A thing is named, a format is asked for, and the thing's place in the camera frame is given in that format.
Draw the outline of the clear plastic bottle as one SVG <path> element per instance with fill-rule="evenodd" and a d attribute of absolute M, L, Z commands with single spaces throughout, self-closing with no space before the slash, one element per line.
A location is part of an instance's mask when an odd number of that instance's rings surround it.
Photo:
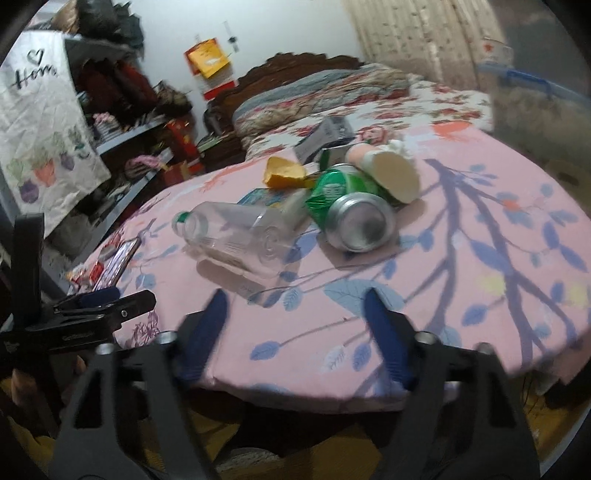
<path fill-rule="evenodd" d="M 296 238 L 279 209 L 256 205 L 204 202 L 171 226 L 207 258 L 266 278 L 280 273 Z"/>

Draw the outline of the orange wrapper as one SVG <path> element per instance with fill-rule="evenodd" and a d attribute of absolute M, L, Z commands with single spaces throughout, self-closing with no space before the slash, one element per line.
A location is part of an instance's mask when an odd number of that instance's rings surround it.
<path fill-rule="evenodd" d="M 307 170 L 299 162 L 271 156 L 266 162 L 263 184 L 276 190 L 304 188 L 307 177 Z"/>

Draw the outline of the green aluminium can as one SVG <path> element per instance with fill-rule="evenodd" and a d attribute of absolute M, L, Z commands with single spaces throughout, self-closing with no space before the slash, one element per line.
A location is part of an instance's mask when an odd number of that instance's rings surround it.
<path fill-rule="evenodd" d="M 394 238 L 394 209 L 366 173 L 342 163 L 318 177 L 305 201 L 308 214 L 339 251 L 367 253 Z"/>

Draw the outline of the white paper cup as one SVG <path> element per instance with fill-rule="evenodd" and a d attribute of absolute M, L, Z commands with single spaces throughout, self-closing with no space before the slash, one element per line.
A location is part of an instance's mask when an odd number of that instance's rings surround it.
<path fill-rule="evenodd" d="M 420 175 L 413 156 L 402 140 L 390 140 L 379 146 L 353 144 L 346 153 L 346 162 L 369 175 L 403 204 L 410 204 L 419 198 Z"/>

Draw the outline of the blue white carton box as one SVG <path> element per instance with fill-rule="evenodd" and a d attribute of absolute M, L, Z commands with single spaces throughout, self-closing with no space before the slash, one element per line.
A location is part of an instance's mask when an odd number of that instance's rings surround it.
<path fill-rule="evenodd" d="M 308 164 L 326 145 L 348 143 L 356 137 L 346 116 L 329 115 L 294 146 L 298 162 Z"/>

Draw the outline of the smartphone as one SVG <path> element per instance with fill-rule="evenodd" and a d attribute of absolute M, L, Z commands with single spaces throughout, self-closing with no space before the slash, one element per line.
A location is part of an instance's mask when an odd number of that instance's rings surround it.
<path fill-rule="evenodd" d="M 93 290 L 98 291 L 114 287 L 140 244 L 141 240 L 138 237 L 123 242 L 105 264 L 104 270 L 94 285 Z"/>

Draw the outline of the pink patterned table cloth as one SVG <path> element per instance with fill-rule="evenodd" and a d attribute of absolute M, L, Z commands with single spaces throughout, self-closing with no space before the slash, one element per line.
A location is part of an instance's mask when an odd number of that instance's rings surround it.
<path fill-rule="evenodd" d="M 124 347 L 178 328 L 216 289 L 228 320 L 201 383 L 259 390 L 304 409 L 370 410 L 399 395 L 363 320 L 363 295 L 450 345 L 494 346 L 512 375 L 570 382 L 590 358 L 590 221 L 560 184 L 517 151 L 465 123 L 410 129 L 421 198 L 400 236 L 372 253 L 332 249 L 315 226 L 270 279 L 199 258 L 171 227 L 198 204 L 235 203 L 263 183 L 256 159 L 170 187 L 121 229 L 140 247 L 118 286 L 154 293 L 155 309 L 123 324 Z"/>

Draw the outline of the white printed hanging cloth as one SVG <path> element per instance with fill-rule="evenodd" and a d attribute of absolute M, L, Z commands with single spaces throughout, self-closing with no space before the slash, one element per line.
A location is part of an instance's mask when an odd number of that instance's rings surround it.
<path fill-rule="evenodd" d="M 49 235 L 111 174 L 90 141 L 64 40 L 20 34 L 1 66 L 1 171 L 22 214 Z"/>

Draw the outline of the red gift bag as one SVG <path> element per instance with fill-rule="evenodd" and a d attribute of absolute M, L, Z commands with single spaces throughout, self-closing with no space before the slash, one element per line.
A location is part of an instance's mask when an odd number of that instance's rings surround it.
<path fill-rule="evenodd" d="M 200 152 L 192 140 L 190 122 L 171 119 L 165 124 L 165 137 L 174 159 L 184 165 L 184 171 L 190 176 L 204 173 L 204 165 L 200 162 Z"/>

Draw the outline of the grey metal shelf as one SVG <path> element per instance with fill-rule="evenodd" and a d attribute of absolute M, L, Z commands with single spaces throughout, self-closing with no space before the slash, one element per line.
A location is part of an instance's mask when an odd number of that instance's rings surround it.
<path fill-rule="evenodd" d="M 90 126 L 91 145 L 111 172 L 111 178 L 81 200 L 45 240 L 42 265 L 62 290 L 65 275 L 87 260 L 101 242 L 131 214 L 131 207 L 156 176 L 155 170 L 130 180 L 124 164 L 140 149 L 156 140 L 166 123 L 162 115 L 149 113 L 126 127 Z"/>

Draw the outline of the dark wooden headboard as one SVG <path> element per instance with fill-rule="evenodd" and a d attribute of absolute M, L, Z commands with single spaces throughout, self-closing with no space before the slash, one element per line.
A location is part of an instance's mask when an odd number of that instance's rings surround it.
<path fill-rule="evenodd" d="M 358 70 L 362 65 L 363 61 L 348 55 L 277 53 L 262 65 L 250 69 L 238 79 L 235 87 L 221 91 L 207 102 L 202 116 L 205 129 L 209 134 L 219 136 L 231 132 L 232 115 L 246 100 L 314 73 L 334 69 Z"/>

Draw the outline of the floral bed sheet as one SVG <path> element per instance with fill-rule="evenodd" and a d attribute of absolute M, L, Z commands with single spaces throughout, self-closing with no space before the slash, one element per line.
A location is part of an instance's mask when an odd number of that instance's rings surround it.
<path fill-rule="evenodd" d="M 470 123 L 487 133 L 493 131 L 488 94 L 417 80 L 411 83 L 407 97 L 338 107 L 257 135 L 246 142 L 246 159 L 266 158 L 296 145 L 329 115 L 346 117 L 356 137 L 376 144 L 397 137 L 400 130 L 453 121 Z"/>

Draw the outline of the folded patterned quilt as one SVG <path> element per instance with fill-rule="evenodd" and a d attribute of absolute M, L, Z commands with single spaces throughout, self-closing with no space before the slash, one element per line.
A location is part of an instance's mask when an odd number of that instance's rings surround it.
<path fill-rule="evenodd" d="M 409 94 L 405 72 L 382 64 L 322 70 L 245 100 L 232 114 L 235 135 L 245 139 L 336 107 Z"/>

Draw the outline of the beige patterned curtain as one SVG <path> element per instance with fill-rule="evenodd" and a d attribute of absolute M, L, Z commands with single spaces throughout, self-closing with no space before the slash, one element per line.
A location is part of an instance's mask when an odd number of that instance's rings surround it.
<path fill-rule="evenodd" d="M 460 90 L 487 90 L 482 40 L 509 45 L 482 0 L 353 0 L 349 14 L 366 58 Z"/>

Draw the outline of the red yellow wall calendar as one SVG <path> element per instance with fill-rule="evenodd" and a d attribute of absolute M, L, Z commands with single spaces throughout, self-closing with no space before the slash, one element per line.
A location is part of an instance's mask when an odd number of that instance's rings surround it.
<path fill-rule="evenodd" d="M 235 88 L 235 80 L 229 56 L 215 38 L 204 40 L 184 52 L 197 87 L 205 101 L 211 101 L 225 90 Z"/>

